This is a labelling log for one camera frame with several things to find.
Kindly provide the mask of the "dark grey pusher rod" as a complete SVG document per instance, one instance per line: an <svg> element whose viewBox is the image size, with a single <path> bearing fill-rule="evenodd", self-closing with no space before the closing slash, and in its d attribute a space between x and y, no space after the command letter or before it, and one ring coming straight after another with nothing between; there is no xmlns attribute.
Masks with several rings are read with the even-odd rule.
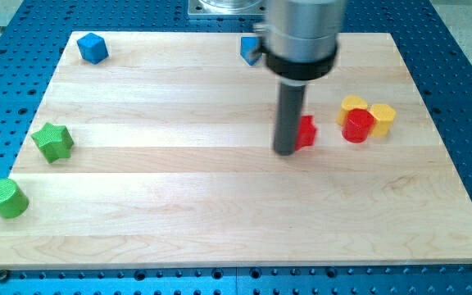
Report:
<svg viewBox="0 0 472 295"><path fill-rule="evenodd" d="M300 125L306 82L292 79L279 81L273 149L280 156L294 153Z"/></svg>

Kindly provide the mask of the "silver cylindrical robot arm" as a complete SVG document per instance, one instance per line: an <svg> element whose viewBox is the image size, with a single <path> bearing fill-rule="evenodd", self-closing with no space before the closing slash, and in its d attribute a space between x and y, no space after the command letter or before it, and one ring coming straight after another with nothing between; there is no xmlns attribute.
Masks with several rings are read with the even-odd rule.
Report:
<svg viewBox="0 0 472 295"><path fill-rule="evenodd" d="M266 67L279 77L273 150L295 152L307 84L327 75L338 53L347 0L273 0L255 26Z"/></svg>

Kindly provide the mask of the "silver robot base flange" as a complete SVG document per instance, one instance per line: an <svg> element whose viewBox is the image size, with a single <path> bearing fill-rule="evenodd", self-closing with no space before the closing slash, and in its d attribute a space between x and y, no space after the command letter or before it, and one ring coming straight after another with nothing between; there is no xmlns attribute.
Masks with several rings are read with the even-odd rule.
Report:
<svg viewBox="0 0 472 295"><path fill-rule="evenodd" d="M189 16L262 15L265 0L188 0Z"/></svg>

